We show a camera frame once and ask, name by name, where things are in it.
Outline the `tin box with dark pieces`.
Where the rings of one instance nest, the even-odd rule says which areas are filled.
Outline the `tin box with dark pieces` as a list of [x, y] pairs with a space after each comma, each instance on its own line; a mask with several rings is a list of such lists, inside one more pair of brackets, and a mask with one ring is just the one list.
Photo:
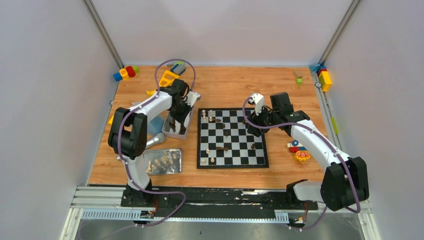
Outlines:
[[192, 118], [192, 113], [193, 111], [191, 110], [184, 119], [183, 123], [178, 122], [173, 117], [171, 117], [170, 113], [168, 113], [162, 125], [162, 133], [169, 138], [186, 140], [189, 133], [189, 125]]

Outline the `black silver chess board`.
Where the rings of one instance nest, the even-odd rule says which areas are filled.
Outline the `black silver chess board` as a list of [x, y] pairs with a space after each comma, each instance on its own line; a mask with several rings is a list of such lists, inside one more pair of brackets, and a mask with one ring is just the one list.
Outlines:
[[253, 108], [200, 108], [197, 116], [197, 168], [268, 168], [265, 136], [248, 133], [244, 115]]

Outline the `tin lid with light pieces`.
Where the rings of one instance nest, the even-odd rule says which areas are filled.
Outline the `tin lid with light pieces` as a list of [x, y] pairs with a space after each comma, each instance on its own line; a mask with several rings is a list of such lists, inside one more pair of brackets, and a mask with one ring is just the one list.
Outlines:
[[173, 175], [182, 172], [182, 149], [166, 148], [146, 150], [142, 155], [148, 175]]

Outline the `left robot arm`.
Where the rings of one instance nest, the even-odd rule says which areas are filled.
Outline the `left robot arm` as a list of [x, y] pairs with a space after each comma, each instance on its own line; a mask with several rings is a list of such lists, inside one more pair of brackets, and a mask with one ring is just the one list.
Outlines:
[[125, 196], [134, 199], [140, 206], [149, 206], [153, 201], [152, 181], [145, 172], [148, 162], [143, 152], [148, 142], [148, 124], [164, 111], [183, 127], [194, 105], [201, 99], [198, 92], [176, 79], [170, 86], [159, 87], [154, 95], [131, 108], [119, 107], [114, 113], [108, 136], [108, 145], [121, 159], [127, 184]]

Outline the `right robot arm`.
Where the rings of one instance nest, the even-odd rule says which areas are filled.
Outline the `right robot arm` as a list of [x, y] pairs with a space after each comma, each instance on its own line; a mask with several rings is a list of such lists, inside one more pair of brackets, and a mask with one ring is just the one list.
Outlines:
[[298, 209], [305, 201], [313, 201], [324, 203], [334, 212], [347, 209], [360, 213], [361, 202], [370, 196], [366, 162], [336, 147], [303, 111], [294, 111], [288, 93], [275, 93], [270, 99], [270, 109], [259, 93], [252, 93], [244, 101], [245, 105], [254, 106], [250, 116], [243, 116], [248, 132], [259, 137], [273, 128], [285, 131], [309, 151], [324, 171], [322, 181], [299, 180], [289, 184], [286, 204]]

